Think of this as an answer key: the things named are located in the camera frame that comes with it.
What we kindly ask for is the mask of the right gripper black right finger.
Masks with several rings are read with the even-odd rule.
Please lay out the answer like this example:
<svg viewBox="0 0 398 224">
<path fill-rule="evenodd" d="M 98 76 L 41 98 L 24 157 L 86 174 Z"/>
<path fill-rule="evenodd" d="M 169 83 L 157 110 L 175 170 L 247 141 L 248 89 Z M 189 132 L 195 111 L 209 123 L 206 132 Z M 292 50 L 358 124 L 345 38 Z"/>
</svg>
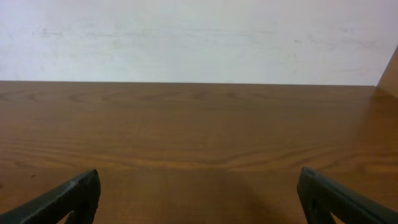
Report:
<svg viewBox="0 0 398 224">
<path fill-rule="evenodd" d="M 309 168 L 301 169 L 297 193 L 309 224 L 393 224 L 397 212 Z"/>
</svg>

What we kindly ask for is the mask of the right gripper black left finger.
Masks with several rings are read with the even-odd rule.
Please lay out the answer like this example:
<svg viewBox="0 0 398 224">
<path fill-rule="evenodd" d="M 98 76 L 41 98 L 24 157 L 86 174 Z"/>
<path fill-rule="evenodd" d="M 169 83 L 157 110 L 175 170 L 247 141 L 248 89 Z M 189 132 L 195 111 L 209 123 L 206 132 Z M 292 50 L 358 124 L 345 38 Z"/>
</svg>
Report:
<svg viewBox="0 0 398 224">
<path fill-rule="evenodd" d="M 1 214 L 1 223 L 92 224 L 101 195 L 97 170 L 88 170 L 43 195 Z"/>
</svg>

